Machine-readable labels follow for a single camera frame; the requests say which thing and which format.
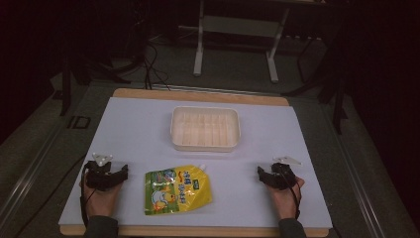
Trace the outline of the white metal stand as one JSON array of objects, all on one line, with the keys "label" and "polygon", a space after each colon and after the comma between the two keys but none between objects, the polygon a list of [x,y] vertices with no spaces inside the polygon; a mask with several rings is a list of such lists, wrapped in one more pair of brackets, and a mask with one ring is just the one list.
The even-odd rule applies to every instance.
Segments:
[{"label": "white metal stand", "polygon": [[200,76],[202,72],[204,33],[212,32],[272,38],[273,44],[271,48],[265,52],[265,58],[271,82],[279,83],[274,56],[276,54],[285,23],[289,15],[290,9],[288,7],[283,10],[279,22],[206,15],[204,9],[205,0],[200,0],[198,17],[198,40],[193,68],[194,76]]}]

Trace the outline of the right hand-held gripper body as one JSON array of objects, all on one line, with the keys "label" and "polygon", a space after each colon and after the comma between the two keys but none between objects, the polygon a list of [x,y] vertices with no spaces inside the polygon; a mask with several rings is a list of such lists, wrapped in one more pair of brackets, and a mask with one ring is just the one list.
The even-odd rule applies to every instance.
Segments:
[{"label": "right hand-held gripper body", "polygon": [[270,173],[267,179],[268,185],[284,190],[296,185],[295,174],[292,171],[289,162],[284,158],[277,158],[270,166]]}]

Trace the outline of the white table mat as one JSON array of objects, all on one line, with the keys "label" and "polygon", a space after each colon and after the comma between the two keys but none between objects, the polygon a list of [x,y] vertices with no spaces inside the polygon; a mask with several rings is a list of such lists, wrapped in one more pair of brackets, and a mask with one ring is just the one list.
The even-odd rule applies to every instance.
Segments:
[{"label": "white table mat", "polygon": [[[90,154],[110,155],[113,169],[128,166],[115,215],[122,225],[273,227],[277,218],[257,174],[274,159],[298,161],[294,173],[305,181],[299,220],[306,228],[329,228],[329,211],[293,108],[237,104],[241,139],[230,153],[177,151],[170,137],[177,102],[113,97],[98,126]],[[189,211],[147,215],[145,175],[151,171],[205,166],[213,200]]]}]

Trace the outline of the person's right hand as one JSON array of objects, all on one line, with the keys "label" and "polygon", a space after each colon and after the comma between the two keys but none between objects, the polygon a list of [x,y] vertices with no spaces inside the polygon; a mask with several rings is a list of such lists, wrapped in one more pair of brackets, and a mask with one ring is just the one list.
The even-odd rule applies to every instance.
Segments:
[{"label": "person's right hand", "polygon": [[304,184],[305,181],[302,178],[296,177],[296,185],[292,189],[279,190],[270,186],[266,187],[279,219],[297,217],[301,200],[300,188]]}]

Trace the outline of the yellow spouted drink pouch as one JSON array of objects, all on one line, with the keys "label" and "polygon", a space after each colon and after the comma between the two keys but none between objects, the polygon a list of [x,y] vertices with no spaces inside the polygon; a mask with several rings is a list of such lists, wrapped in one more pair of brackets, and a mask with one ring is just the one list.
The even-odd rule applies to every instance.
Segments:
[{"label": "yellow spouted drink pouch", "polygon": [[205,166],[181,166],[145,174],[145,215],[188,212],[212,202]]}]

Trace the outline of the person's left hand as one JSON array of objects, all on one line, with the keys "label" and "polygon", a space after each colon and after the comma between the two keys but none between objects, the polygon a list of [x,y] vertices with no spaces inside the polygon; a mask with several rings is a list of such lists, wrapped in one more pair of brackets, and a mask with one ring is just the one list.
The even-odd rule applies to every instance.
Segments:
[{"label": "person's left hand", "polygon": [[83,184],[83,203],[88,218],[93,216],[112,217],[119,192],[123,183],[119,183],[106,191],[96,190]]}]

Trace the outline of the white plastic tray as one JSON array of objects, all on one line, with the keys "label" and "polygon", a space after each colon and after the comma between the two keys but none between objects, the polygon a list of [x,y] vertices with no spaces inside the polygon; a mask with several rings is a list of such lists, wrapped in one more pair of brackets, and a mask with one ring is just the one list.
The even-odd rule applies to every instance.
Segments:
[{"label": "white plastic tray", "polygon": [[231,108],[178,106],[170,136],[178,151],[230,153],[241,140],[239,115]]}]

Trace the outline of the metal floor rail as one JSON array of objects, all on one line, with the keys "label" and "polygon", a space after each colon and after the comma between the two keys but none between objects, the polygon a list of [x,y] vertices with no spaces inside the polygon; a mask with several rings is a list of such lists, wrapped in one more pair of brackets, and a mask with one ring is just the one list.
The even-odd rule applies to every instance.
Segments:
[{"label": "metal floor rail", "polygon": [[353,159],[349,150],[347,149],[342,136],[338,134],[335,126],[333,125],[332,109],[328,105],[321,105],[324,118],[328,124],[329,129],[332,131],[335,141],[338,143],[341,155],[343,156],[344,168],[348,176],[350,186],[353,190],[354,197],[358,203],[359,210],[364,218],[365,224],[369,231],[371,238],[385,238],[385,234],[377,219],[376,212],[372,206],[371,200],[368,197],[366,188],[362,184],[362,180],[358,174],[357,168],[353,163]]},{"label": "metal floor rail", "polygon": [[47,156],[49,150],[51,149],[54,140],[59,135],[62,130],[62,125],[55,125],[52,130],[48,133],[46,140],[42,143],[40,149],[32,157],[31,162],[27,169],[23,172],[21,177],[16,182],[13,187],[10,195],[6,199],[5,203],[0,208],[0,223],[4,220],[8,220],[12,217],[23,200],[25,199],[27,193],[31,189],[33,183],[38,176],[41,165],[44,162],[45,157]]}]

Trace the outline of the black metal stand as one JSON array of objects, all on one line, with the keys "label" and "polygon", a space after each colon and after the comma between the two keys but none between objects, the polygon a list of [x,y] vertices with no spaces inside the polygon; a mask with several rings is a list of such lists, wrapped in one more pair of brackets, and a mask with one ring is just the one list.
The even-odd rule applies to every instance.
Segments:
[{"label": "black metal stand", "polygon": [[332,98],[335,98],[332,123],[336,132],[341,135],[341,120],[347,117],[343,109],[343,102],[346,85],[345,79],[348,76],[348,72],[340,65],[327,66],[329,54],[328,50],[330,50],[330,48],[334,45],[335,36],[324,33],[319,37],[319,39],[325,45],[327,50],[324,53],[324,56],[320,59],[317,68],[307,78],[305,78],[300,64],[306,51],[315,42],[315,39],[311,38],[299,54],[296,61],[299,76],[303,81],[303,85],[288,92],[282,92],[282,95],[297,96],[314,87],[321,86],[322,89],[320,90],[317,99],[320,103],[328,104]]},{"label": "black metal stand", "polygon": [[90,75],[87,72],[87,68],[91,68],[94,71],[99,72],[105,78],[117,82],[128,84],[129,80],[123,79],[119,76],[119,73],[129,71],[140,66],[143,63],[143,59],[134,56],[130,59],[128,65],[124,65],[118,68],[108,68],[98,61],[90,59],[85,54],[74,50],[67,41],[62,43],[61,52],[61,112],[63,116],[67,113],[71,105],[71,77],[74,76],[76,80],[80,81],[83,85],[86,85],[90,81]]}]

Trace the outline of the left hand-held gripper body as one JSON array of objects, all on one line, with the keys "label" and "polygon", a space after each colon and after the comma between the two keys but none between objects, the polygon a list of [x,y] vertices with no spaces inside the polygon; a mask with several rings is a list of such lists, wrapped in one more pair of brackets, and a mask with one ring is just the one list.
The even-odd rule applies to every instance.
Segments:
[{"label": "left hand-held gripper body", "polygon": [[119,184],[118,175],[111,173],[112,159],[112,155],[93,153],[92,160],[86,164],[87,173],[84,177],[84,184],[89,188],[101,191],[109,190]]}]

